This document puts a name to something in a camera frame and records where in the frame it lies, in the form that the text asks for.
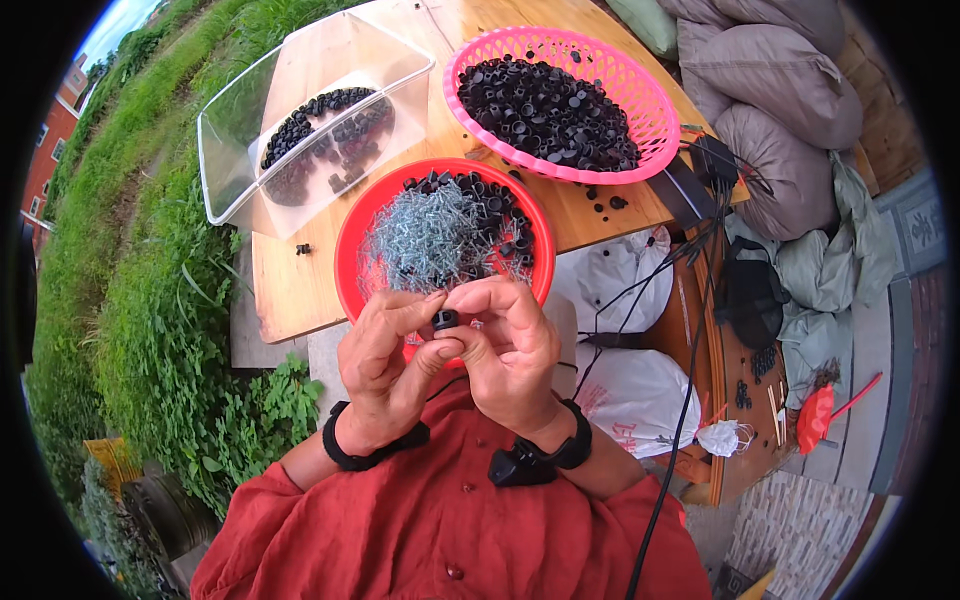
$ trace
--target hand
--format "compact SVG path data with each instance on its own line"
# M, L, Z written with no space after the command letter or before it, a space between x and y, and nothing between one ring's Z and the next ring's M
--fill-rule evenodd
M527 285L479 279L454 288L444 308L460 313L461 325L435 337L463 343L470 391L484 415L532 440L566 411L550 393L560 337ZM482 329L468 326L474 318Z
M417 349L409 365L403 358L404 338L428 329L444 298L443 290L426 298L377 292L337 347L340 377L351 400L335 432L346 454L369 456L410 431L420 420L430 381L464 350L458 340L432 340Z

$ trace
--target green sack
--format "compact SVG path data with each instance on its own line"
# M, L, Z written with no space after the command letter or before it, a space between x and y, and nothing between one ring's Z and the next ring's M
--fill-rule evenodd
M657 0L607 0L640 41L663 59L677 59L677 19L666 13Z

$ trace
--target person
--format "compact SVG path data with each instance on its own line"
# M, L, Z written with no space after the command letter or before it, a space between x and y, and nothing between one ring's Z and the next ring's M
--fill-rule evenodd
M461 325L433 334L441 308ZM406 364L415 331L427 341ZM551 454L578 435L552 391L560 351L530 288L501 276L449 295L375 294L337 349L350 403L336 445L369 456L421 420L429 442L359 471L341 469L322 431L297 445L237 488L191 597L623 598L660 492L638 460L591 425L586 460L551 483L488 477L516 436ZM468 377L444 369L455 357ZM683 519L668 494L638 598L710 598Z

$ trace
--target chopstick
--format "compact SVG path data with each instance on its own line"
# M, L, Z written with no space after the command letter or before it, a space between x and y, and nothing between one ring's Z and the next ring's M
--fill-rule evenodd
M777 447L782 445L780 441L780 420L777 419L777 403L774 401L774 388L767 386L767 397L770 398L770 413L774 418L774 431L777 432Z

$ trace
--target black power adapter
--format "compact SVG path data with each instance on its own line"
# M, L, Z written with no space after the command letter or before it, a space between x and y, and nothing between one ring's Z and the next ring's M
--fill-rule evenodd
M712 184L733 187L736 184L736 160L727 144L709 134L687 143L690 145L693 172L704 187Z
M716 212L716 202L679 156L647 183L681 229L693 228Z

